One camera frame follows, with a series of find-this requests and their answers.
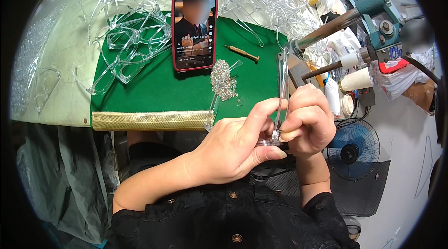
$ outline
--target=red phone case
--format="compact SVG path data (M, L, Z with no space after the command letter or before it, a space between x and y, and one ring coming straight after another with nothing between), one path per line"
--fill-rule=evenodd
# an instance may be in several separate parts
M172 51L172 65L174 69L178 72L180 71L190 71L197 69L210 68L215 64L215 53L216 53L216 18L218 17L218 0L215 0L216 13L215 17L215 39L213 40L213 62L211 65L195 67L195 68L187 68L187 69L177 69L176 68L176 55L174 54L175 42L174 42L174 0L171 0L171 51Z

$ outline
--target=fingernail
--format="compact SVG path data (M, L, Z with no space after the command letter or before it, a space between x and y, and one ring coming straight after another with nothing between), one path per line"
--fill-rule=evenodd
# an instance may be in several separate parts
M287 157L286 153L282 150L280 151L269 151L266 153L266 157L269 159L281 159Z
M284 122L280 126L280 130L284 130L284 128L286 128L288 126L288 124L289 124L289 120L288 119L284 120Z
M283 138L281 138L281 136L279 136L279 141L280 141L280 142L288 142L289 139L288 139L288 140L284 140Z

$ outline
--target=bolt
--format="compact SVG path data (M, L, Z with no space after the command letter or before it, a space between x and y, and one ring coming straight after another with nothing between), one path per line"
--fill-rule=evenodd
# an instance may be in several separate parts
M383 23L383 29L389 31L389 24L387 22Z

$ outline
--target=label sticker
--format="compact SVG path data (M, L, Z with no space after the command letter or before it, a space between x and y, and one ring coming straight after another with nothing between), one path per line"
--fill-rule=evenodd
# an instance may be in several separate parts
M401 45L389 48L389 57L391 59L400 57L403 55L403 51L401 50Z

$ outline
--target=gold mesh strip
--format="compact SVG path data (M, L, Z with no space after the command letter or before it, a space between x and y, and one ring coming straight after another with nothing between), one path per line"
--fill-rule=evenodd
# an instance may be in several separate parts
M94 130L203 131L208 110L150 113L92 112Z

